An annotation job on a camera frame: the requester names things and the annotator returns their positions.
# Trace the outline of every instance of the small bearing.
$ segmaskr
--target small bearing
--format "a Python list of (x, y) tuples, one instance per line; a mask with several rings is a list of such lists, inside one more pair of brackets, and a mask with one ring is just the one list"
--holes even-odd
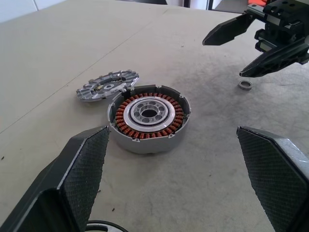
[(238, 83), (239, 88), (244, 90), (250, 90), (253, 87), (253, 84), (250, 81), (242, 80)]

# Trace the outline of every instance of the white table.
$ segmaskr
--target white table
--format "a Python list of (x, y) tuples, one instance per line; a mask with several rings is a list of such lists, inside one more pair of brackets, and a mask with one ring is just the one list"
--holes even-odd
[(268, 232), (236, 128), (247, 125), (309, 148), (309, 65), (253, 79), (255, 22), (220, 47), (202, 39), (236, 14), (107, 0), (69, 0), (0, 24), (0, 222), (36, 175), (79, 132), (107, 124), (109, 100), (79, 102), (89, 79), (132, 69), (137, 85), (178, 89), (192, 104), (183, 143), (135, 155), (110, 140), (91, 219), (133, 232)]

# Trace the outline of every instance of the textured rubber pad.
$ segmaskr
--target textured rubber pad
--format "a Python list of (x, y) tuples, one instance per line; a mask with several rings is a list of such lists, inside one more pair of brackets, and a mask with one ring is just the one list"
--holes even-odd
[(292, 151), (297, 154), (300, 151), (288, 139), (257, 131), (238, 130), (251, 185), (275, 231), (294, 231), (308, 201), (308, 180), (290, 159), (293, 154), (284, 152), (284, 146), (288, 150), (295, 148)]
[(85, 231), (97, 195), (109, 132), (103, 130), (86, 140), (64, 181), (64, 192), (80, 231)]

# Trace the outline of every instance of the copper coil winding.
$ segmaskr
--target copper coil winding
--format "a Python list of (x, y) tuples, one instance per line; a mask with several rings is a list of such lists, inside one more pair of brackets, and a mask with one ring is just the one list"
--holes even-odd
[[(143, 133), (143, 132), (135, 131), (131, 129), (130, 127), (128, 127), (128, 125), (124, 121), (123, 114), (124, 114), (125, 108), (130, 102), (134, 101), (135, 99), (142, 98), (142, 97), (150, 97), (150, 96), (166, 99), (174, 106), (175, 115), (176, 115), (174, 118), (174, 121), (168, 128), (165, 128), (158, 132)], [(149, 139), (149, 138), (168, 136), (169, 134), (172, 134), (182, 125), (183, 115), (184, 114), (183, 114), (182, 107), (172, 97), (162, 94), (162, 93), (142, 93), (139, 95), (134, 95), (130, 97), (129, 99), (126, 99), (117, 109), (115, 120), (116, 120), (116, 124), (118, 128), (125, 135), (128, 135), (129, 137), (136, 138), (136, 139)]]

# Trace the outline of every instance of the wall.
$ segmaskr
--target wall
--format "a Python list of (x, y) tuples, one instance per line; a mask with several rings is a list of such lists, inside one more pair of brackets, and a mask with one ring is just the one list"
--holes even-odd
[(183, 6), (183, 0), (166, 0), (168, 5)]
[(191, 0), (190, 8), (206, 10), (208, 0)]
[(0, 22), (26, 15), (64, 0), (0, 0)]
[(212, 8), (215, 9), (221, 2), (222, 0), (213, 0), (213, 3), (212, 3)]

